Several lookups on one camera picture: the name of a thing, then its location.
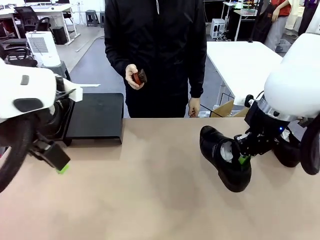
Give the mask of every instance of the black sleeve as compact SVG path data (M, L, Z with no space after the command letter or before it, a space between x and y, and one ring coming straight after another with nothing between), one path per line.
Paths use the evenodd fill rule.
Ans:
M207 57L206 20L203 0L197 0L194 22L188 40L187 64L191 97L200 98L204 92Z
M122 41L124 38L119 32L119 11L114 0L109 0L105 6L105 20L104 20L104 44L105 54L111 66L123 78L126 77L126 67L131 62L126 58L123 52L124 45Z

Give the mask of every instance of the brown table surface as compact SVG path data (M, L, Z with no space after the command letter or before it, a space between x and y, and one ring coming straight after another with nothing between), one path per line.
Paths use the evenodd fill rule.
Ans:
M252 160L232 193L203 158L199 133L229 137L243 118L126 119L123 145L75 142L58 175L28 158L0 195L1 240L311 240L320 235L320 175Z

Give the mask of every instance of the monitor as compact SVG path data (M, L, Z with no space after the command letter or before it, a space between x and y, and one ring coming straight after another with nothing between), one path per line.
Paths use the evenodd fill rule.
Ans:
M70 0L58 0L55 2L56 4L69 4Z
M43 4L51 3L51 0L24 0L26 4Z

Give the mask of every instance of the shoe brush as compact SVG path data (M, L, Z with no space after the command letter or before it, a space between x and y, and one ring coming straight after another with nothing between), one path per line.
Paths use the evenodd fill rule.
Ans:
M135 83L138 85L145 84L147 82L147 76L143 69L138 71L138 73L134 73L133 77L134 77Z

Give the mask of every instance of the person in black jacket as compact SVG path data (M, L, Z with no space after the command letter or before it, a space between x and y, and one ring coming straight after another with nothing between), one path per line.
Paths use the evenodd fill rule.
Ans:
M203 0L109 0L105 53L124 79L131 118L197 117L207 56ZM133 74L143 69L147 83Z

